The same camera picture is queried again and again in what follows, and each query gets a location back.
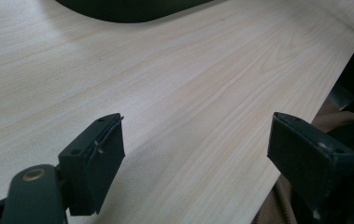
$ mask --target black object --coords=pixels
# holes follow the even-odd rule
[[[59,155],[60,164],[37,165],[14,176],[0,201],[2,224],[67,223],[99,213],[124,158],[120,114],[96,120]]]
[[[152,21],[210,1],[212,0],[57,0],[85,16],[123,23]]]
[[[333,137],[294,116],[273,115],[268,157],[295,191],[292,207],[299,222],[354,223],[354,127],[332,132]]]

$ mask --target table surface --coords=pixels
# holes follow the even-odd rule
[[[126,158],[71,223],[249,223],[279,173],[275,111],[311,121],[354,51],[352,0],[214,1],[138,24],[0,0],[0,199],[95,119]]]

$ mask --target wood grain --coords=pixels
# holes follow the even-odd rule
[[[126,158],[101,214],[71,223],[249,223],[278,176],[272,114],[311,121],[353,51],[347,0],[216,0],[138,24],[0,1],[0,199],[120,112]]]

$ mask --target round joint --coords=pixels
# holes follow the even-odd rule
[[[27,173],[25,173],[22,176],[22,180],[23,181],[33,181],[33,180],[37,180],[40,177],[44,176],[46,174],[46,170],[43,168],[37,168],[34,170],[30,170]]]

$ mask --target light wood tabletop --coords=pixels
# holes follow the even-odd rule
[[[279,173],[275,111],[311,121],[354,52],[352,0],[213,1],[137,24],[0,0],[0,199],[121,113],[101,213],[71,223],[249,223]]]

